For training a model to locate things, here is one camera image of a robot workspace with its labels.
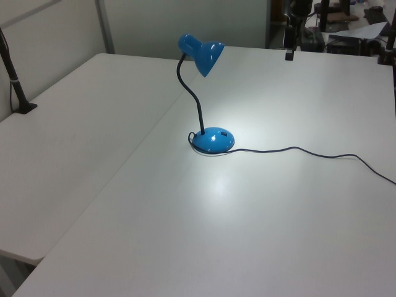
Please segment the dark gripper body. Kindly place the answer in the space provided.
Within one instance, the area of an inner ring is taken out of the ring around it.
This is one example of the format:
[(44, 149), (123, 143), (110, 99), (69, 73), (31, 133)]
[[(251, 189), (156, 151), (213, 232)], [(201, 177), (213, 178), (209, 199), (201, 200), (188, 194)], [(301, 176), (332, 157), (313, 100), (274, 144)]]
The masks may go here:
[(296, 26), (287, 25), (283, 36), (283, 49), (295, 50), (297, 47), (299, 31)]

